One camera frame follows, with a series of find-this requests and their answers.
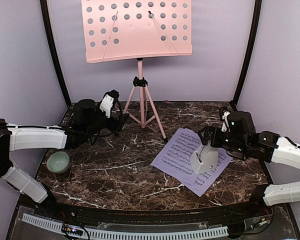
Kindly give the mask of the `pink music stand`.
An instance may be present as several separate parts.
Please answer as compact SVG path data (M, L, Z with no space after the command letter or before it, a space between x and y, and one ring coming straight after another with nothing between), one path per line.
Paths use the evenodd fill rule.
M136 59L138 75L128 99L139 89L140 119L132 119L142 128L156 120L167 141L143 75L143 60L192 55L192 1L83 0L81 13L87 63Z

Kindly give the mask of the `white metronome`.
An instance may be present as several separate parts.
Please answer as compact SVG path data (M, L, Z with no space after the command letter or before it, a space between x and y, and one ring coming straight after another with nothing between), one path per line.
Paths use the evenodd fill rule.
M214 170L218 163L218 153L218 148L200 144L189 159L195 174L199 175Z

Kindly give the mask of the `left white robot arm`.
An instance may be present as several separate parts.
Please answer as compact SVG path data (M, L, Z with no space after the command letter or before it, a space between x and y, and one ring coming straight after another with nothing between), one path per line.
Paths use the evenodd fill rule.
M16 125L0 118L0 179L41 205L48 217L57 218L61 208L55 203L53 193L17 166L10 159L10 153L28 149L74 150L87 142L93 144L102 137L100 131L103 129L108 129L110 135L117 135L128 117L123 113L117 118L111 116L104 122L89 121L81 126Z

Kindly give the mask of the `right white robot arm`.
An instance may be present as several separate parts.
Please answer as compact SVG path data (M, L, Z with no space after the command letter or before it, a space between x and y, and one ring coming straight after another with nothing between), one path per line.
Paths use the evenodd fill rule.
M300 144L271 131L256 132L230 127L205 126L198 131L204 146L240 154L243 159L264 162L274 178L273 183L260 184L245 205L245 213L256 217L265 206L300 202Z

